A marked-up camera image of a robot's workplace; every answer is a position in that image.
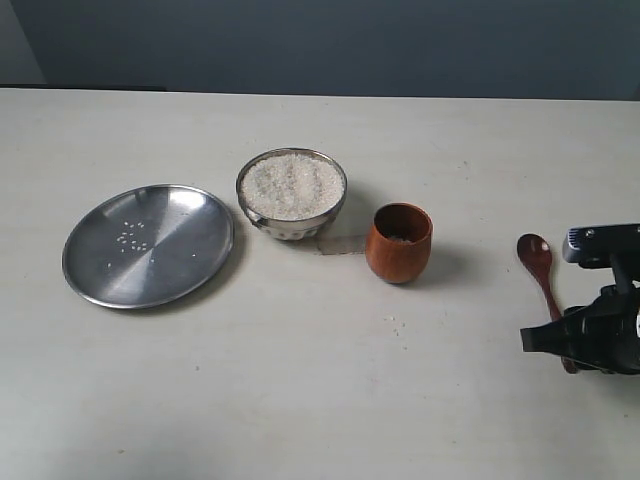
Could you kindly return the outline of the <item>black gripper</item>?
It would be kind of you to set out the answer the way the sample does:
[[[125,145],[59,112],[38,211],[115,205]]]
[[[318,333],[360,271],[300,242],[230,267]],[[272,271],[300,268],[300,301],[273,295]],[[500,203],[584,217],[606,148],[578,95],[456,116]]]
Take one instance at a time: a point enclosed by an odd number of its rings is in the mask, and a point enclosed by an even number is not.
[[[639,373],[639,287],[621,292],[605,286],[587,306],[564,311],[563,320],[522,328],[524,352],[568,354],[566,371],[600,371],[606,374]]]

